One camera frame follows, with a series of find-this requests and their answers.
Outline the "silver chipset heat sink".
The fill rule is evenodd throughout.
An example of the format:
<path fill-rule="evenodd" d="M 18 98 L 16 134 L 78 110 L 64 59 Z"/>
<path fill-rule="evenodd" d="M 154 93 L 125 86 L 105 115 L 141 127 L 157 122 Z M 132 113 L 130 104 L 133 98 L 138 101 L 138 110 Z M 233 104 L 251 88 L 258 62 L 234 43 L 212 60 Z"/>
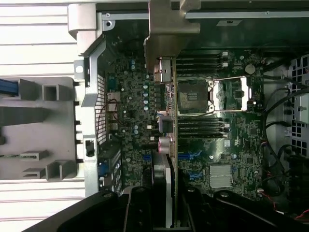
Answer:
<path fill-rule="evenodd" d="M 230 165 L 210 166 L 210 187 L 229 188 L 232 187 L 233 177 Z"/>

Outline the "short blue expansion slot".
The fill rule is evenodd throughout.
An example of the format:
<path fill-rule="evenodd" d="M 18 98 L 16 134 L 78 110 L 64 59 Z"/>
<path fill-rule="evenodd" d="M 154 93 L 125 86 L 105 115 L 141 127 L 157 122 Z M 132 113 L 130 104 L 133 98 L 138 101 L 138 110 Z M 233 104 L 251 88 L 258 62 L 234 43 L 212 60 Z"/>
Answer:
<path fill-rule="evenodd" d="M 195 170 L 195 171 L 188 171 L 188 176 L 190 181 L 199 180 L 203 177 L 203 171 L 202 170 Z"/>

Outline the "black case latch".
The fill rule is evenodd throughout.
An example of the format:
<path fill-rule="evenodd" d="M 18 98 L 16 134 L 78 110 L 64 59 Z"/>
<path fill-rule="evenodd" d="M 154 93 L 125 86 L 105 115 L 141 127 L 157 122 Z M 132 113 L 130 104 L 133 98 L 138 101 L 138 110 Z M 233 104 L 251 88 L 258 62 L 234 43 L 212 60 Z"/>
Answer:
<path fill-rule="evenodd" d="M 95 145 L 93 140 L 85 141 L 86 156 L 93 157 L 95 155 Z"/>

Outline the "long blue expansion slot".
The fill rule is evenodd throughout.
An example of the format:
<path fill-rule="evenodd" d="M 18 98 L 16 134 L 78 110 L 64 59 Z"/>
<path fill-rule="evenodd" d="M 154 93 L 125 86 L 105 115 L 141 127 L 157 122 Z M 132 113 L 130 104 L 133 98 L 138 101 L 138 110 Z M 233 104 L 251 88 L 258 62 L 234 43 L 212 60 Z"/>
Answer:
<path fill-rule="evenodd" d="M 153 152 L 152 154 L 144 154 L 142 156 L 142 159 L 144 161 L 151 161 L 152 157 L 153 157 L 153 154 L 155 153 L 159 153 L 159 152 Z M 202 153 L 202 150 L 199 150 L 197 152 L 180 152 L 178 153 L 178 160 L 193 160 L 194 158 L 200 156 Z"/>

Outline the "grey plastic parts rack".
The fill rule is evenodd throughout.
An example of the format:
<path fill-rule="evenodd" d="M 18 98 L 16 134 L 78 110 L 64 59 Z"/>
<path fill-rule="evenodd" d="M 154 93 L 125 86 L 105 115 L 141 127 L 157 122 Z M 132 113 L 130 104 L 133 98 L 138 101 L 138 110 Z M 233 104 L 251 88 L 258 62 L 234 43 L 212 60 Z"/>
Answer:
<path fill-rule="evenodd" d="M 37 160 L 0 159 L 0 180 L 61 181 L 77 174 L 75 86 L 70 77 L 5 78 L 19 95 L 0 95 L 0 155 L 34 155 Z"/>

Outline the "green RAM stick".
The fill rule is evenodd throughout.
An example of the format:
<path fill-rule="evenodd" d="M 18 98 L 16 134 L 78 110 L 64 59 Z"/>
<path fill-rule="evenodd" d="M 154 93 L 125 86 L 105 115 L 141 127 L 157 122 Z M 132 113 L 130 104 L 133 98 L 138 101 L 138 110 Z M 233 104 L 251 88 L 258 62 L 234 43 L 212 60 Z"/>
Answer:
<path fill-rule="evenodd" d="M 223 127 L 226 121 L 221 119 L 179 121 L 179 128 Z"/>
<path fill-rule="evenodd" d="M 34 155 L 0 155 L 0 159 L 17 159 L 17 160 L 37 160 L 37 156 Z"/>

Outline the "metal socket cover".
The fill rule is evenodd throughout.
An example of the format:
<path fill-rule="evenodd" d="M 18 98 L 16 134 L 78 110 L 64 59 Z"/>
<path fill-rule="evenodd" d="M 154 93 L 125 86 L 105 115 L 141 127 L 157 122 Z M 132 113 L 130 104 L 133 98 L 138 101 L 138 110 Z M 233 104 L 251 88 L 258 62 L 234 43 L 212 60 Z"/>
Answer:
<path fill-rule="evenodd" d="M 219 85 L 222 84 L 224 81 L 235 81 L 240 80 L 241 82 L 241 108 L 230 110 L 224 109 L 220 106 L 220 90 Z M 214 106 L 214 112 L 244 112 L 247 111 L 247 102 L 252 97 L 252 90 L 247 85 L 247 76 L 235 76 L 235 77 L 227 77 L 227 78 L 220 78 L 220 79 L 213 79 L 213 87 L 212 87 L 212 100 Z"/>

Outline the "CPU socket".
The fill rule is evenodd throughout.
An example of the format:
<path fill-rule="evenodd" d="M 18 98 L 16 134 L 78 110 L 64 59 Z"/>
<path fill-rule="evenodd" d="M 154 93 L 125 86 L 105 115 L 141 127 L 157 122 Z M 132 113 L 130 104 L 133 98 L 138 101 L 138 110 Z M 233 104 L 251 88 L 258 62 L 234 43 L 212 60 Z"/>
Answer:
<path fill-rule="evenodd" d="M 211 109 L 209 83 L 206 79 L 179 81 L 178 110 L 184 114 L 203 114 Z"/>

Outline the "perforated metal drive cage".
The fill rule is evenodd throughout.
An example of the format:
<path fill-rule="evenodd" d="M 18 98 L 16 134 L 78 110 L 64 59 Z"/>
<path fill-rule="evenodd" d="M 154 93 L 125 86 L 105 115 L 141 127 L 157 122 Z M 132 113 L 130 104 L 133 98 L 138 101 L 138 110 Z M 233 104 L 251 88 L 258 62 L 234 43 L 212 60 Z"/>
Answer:
<path fill-rule="evenodd" d="M 288 77 L 309 87 L 309 54 L 291 61 Z M 303 156 L 309 155 L 309 93 L 292 98 L 292 146 Z"/>

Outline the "green motherboard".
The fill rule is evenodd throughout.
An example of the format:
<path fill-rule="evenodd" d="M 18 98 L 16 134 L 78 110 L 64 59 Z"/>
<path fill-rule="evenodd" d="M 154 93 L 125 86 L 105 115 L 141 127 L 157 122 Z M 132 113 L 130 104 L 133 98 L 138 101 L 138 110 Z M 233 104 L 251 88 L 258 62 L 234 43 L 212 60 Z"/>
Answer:
<path fill-rule="evenodd" d="M 202 192 L 212 194 L 227 189 L 254 198 L 262 182 L 261 146 L 263 135 L 263 67 L 261 58 L 251 50 L 199 51 L 181 54 L 176 59 L 177 84 L 179 81 L 206 79 L 209 83 L 211 109 L 203 114 L 180 114 L 178 122 L 189 120 L 221 119 L 223 127 L 179 128 L 178 153 L 197 152 L 193 160 L 178 160 L 179 169 L 186 182 Z M 245 72 L 253 64 L 254 74 Z M 252 97 L 244 112 L 214 112 L 212 100 L 213 79 L 247 76 Z M 158 151 L 158 120 L 165 112 L 171 94 L 160 83 L 155 83 L 148 73 L 144 60 L 137 50 L 125 50 L 111 63 L 106 73 L 108 107 L 104 110 L 111 137 L 119 140 L 122 149 L 122 170 L 118 187 L 139 186 L 142 172 L 150 168 L 151 161 L 144 161 L 144 154 Z M 224 81 L 219 85 L 220 106 L 224 109 L 241 108 L 240 80 Z M 232 187 L 211 188 L 210 166 L 230 165 Z M 203 177 L 190 181 L 188 171 L 202 170 Z"/>

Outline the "black open PC case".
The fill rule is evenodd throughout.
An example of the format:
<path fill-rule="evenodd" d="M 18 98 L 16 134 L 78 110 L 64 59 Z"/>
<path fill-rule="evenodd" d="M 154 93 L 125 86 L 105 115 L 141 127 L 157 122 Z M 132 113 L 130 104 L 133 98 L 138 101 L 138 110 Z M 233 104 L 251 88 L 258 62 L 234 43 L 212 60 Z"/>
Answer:
<path fill-rule="evenodd" d="M 146 67 L 144 50 L 149 36 L 149 1 L 82 2 L 68 6 L 68 31 L 83 58 L 74 64 L 75 76 L 85 85 L 80 122 L 86 198 L 105 190 L 120 196 L 126 188 L 137 187 L 117 185 L 122 176 L 122 149 L 119 140 L 111 137 L 104 112 L 109 105 L 106 73 L 125 50 L 135 49 L 147 72 L 154 76 Z M 309 0 L 200 1 L 200 9 L 190 10 L 185 17 L 191 23 L 199 23 L 200 32 L 176 59 L 187 52 L 251 50 L 262 60 L 262 182 L 254 198 L 239 195 L 253 201 L 266 196 L 279 213 L 309 224 L 309 155 L 298 153 L 291 142 L 292 98 L 309 93 L 309 87 L 288 77 L 291 61 L 309 54 Z M 86 156 L 86 140 L 94 141 L 93 157 Z M 180 175 L 184 174 L 178 167 L 177 225 L 168 230 L 154 226 L 151 176 L 153 232 L 187 232 L 186 227 L 180 226 Z"/>

